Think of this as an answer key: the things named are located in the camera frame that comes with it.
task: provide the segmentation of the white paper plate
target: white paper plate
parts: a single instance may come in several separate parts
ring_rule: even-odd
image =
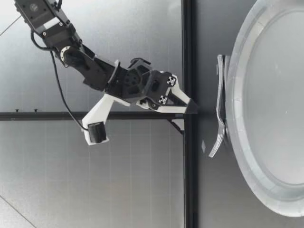
[[[258,0],[237,37],[226,112],[239,167],[276,213],[304,216],[304,0]]]

